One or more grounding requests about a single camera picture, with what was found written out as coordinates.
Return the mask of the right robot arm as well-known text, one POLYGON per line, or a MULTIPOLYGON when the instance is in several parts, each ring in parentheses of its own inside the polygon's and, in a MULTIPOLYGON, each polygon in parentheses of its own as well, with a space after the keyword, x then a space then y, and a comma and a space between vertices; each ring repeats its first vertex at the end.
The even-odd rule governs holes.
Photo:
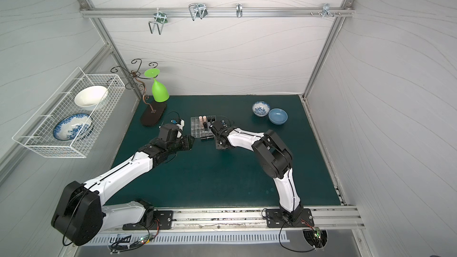
POLYGON ((293 154, 279 135, 272 130, 254 133, 229 128, 220 121, 213 122, 209 129, 219 149, 243 148, 255 154, 261 168, 276 185, 284 222, 297 222, 303 206, 293 180, 293 154))

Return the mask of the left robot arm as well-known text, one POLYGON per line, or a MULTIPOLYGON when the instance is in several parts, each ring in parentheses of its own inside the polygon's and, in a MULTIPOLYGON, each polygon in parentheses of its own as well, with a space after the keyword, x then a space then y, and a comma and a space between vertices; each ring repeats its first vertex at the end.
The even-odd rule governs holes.
POLYGON ((189 151, 194 138, 182 133, 184 121, 160 127, 158 137, 139 148, 130 158, 84 183, 73 181, 63 190, 51 226, 77 246, 99 232, 114 227, 154 223, 154 207, 143 200, 108 206, 107 201, 139 176, 168 161, 169 156, 189 151))

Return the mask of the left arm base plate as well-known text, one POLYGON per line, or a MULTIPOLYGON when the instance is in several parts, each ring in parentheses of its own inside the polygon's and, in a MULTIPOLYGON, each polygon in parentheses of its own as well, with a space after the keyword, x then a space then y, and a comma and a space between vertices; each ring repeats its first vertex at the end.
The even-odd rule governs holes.
POLYGON ((147 210, 137 223, 123 225, 123 230, 157 229, 169 230, 173 221, 173 211, 147 210))

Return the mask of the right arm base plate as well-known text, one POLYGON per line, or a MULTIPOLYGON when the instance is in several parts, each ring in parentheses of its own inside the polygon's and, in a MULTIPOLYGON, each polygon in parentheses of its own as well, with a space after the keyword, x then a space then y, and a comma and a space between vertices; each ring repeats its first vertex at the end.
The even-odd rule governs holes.
POLYGON ((267 221, 268 228, 313 228, 315 226, 311 210, 302 206, 297 207, 292 213, 282 208, 264 208, 261 215, 267 221))

